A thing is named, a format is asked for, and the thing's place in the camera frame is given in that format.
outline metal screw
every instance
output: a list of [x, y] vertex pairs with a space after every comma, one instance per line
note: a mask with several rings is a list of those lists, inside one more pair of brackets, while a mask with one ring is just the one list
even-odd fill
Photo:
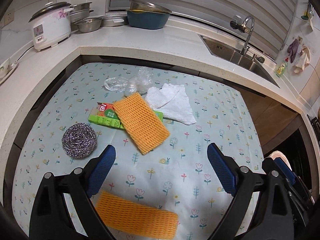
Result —
[[248, 167], [246, 167], [246, 166], [241, 166], [241, 167], [240, 167], [240, 170], [241, 170], [241, 172], [243, 172], [243, 173], [248, 173], [248, 172], [249, 172], [249, 169], [248, 169]]
[[82, 172], [82, 168], [76, 168], [73, 173], [74, 174], [80, 174]]
[[47, 173], [44, 175], [44, 177], [45, 177], [46, 179], [50, 178], [50, 177], [51, 177], [51, 172], [47, 172]]
[[271, 171], [271, 174], [274, 177], [278, 177], [279, 176], [279, 172], [278, 171]]

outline stainless steel sink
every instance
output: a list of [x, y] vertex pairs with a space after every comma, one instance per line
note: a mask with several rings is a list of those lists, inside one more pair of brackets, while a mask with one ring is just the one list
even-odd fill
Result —
[[235, 63], [240, 67], [243, 67], [252, 73], [257, 74], [258, 76], [268, 80], [272, 84], [277, 85], [277, 83], [273, 80], [270, 74], [261, 66], [260, 62], [256, 59], [252, 60], [252, 57], [245, 55], [242, 56], [240, 54], [240, 50], [235, 49], [227, 44], [224, 44], [220, 41], [216, 41], [214, 39], [208, 38], [206, 36], [199, 35], [207, 46], [208, 50], [212, 55], [223, 58], [227, 61]]

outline electrical outlet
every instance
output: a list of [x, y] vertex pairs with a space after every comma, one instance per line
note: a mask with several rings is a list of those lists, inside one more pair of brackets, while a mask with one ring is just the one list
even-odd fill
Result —
[[7, 11], [4, 14], [4, 25], [8, 25], [14, 20], [14, 9], [11, 9], [10, 11]]
[[303, 38], [302, 37], [300, 37], [300, 36], [298, 36], [298, 41], [299, 41], [299, 43], [301, 44], [302, 43], [302, 40], [303, 40]]

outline floral tablecloth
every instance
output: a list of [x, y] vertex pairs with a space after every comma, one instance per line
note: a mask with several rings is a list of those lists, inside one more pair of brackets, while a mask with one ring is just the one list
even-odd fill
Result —
[[[210, 143], [215, 142], [239, 166], [262, 172], [262, 150], [241, 94], [211, 80], [159, 69], [152, 69], [154, 86], [184, 84], [196, 124], [188, 126], [164, 119], [170, 137], [144, 156], [126, 131], [91, 124], [97, 134], [97, 148], [82, 160], [68, 157], [61, 147], [66, 129], [77, 122], [88, 123], [88, 115], [97, 102], [112, 103], [123, 97], [123, 93], [106, 91], [104, 80], [116, 76], [130, 78], [138, 70], [139, 67], [132, 65], [83, 65], [44, 108], [22, 149], [12, 190], [13, 213], [27, 235], [32, 205], [43, 175], [48, 171], [54, 175], [69, 174], [76, 167], [84, 167], [108, 144], [116, 148], [116, 161], [102, 189], [130, 201], [177, 213], [179, 222], [174, 239], [178, 240], [207, 239], [232, 200], [208, 161], [206, 149]], [[253, 194], [239, 233], [249, 226], [257, 196]], [[65, 198], [77, 231], [85, 234], [70, 196]], [[116, 239], [146, 239], [112, 228], [110, 231]]]

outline purple cloth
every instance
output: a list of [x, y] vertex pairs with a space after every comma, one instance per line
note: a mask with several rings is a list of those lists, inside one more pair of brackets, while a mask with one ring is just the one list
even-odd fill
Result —
[[287, 49], [287, 52], [289, 53], [290, 56], [290, 62], [292, 63], [294, 61], [294, 59], [296, 58], [296, 54], [298, 51], [298, 47], [299, 47], [299, 41], [297, 39], [295, 39], [293, 41], [293, 43], [290, 44], [290, 46]]

